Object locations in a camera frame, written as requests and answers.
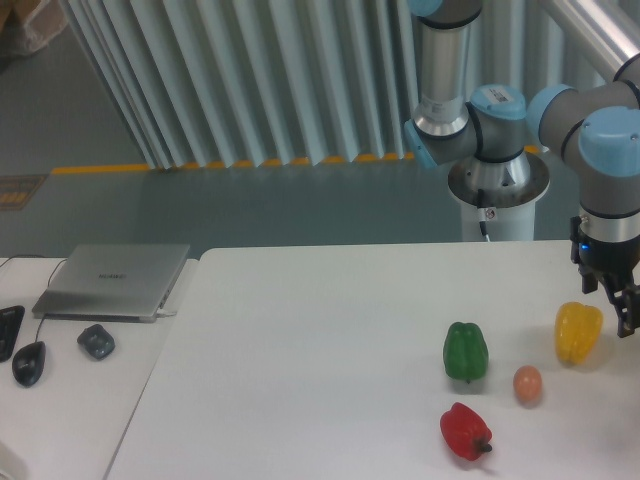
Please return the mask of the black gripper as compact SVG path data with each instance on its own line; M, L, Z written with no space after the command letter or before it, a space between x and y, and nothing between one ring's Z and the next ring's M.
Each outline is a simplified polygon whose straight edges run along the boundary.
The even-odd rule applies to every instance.
M633 271L639 263L639 214L608 218L580 212L570 219L571 261L582 277L582 292L605 288L618 318L617 335L639 328L639 286Z

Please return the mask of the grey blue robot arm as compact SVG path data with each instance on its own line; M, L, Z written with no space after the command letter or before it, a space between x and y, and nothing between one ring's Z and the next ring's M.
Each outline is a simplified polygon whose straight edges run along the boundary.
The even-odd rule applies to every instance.
M639 326L639 28L611 1L546 1L544 10L578 45L604 85L557 85L526 100L516 89L463 92L478 1L413 1L422 32L421 98L405 137L426 167L450 164L450 192L472 211L468 232L486 238L490 211L531 206L549 184L526 152L532 135L579 179L570 221L571 259L582 290L604 289L626 337Z

